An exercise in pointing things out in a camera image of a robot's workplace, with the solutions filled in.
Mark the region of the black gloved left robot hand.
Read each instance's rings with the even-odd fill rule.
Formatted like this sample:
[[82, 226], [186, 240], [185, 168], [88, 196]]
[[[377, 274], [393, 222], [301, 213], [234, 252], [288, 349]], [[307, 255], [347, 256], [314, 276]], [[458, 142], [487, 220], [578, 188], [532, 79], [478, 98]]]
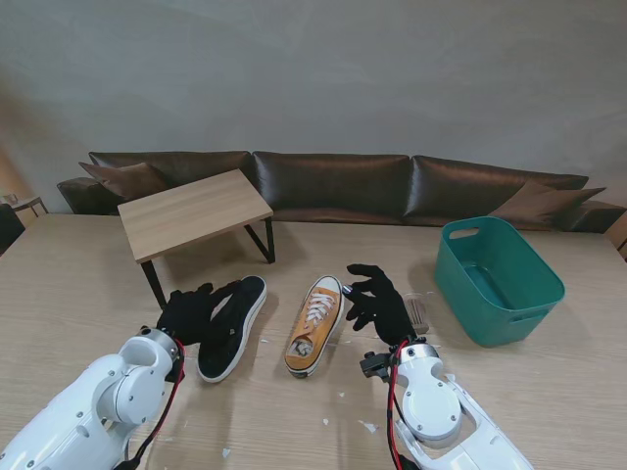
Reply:
[[226, 317], [214, 314], [214, 311], [239, 286], [240, 281], [230, 282], [218, 289], [212, 283], [205, 283], [195, 291], [172, 291], [156, 328], [183, 346], [219, 344], [229, 336], [231, 325]]

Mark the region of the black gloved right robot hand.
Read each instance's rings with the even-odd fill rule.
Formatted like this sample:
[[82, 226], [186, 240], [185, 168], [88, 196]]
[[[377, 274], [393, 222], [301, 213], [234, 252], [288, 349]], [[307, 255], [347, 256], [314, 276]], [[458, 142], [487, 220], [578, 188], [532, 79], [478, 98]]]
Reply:
[[365, 277], [342, 289], [344, 297], [353, 304], [346, 319], [353, 323], [355, 331], [372, 323], [378, 337], [389, 346], [415, 335], [403, 298], [379, 266], [353, 263], [347, 270]]

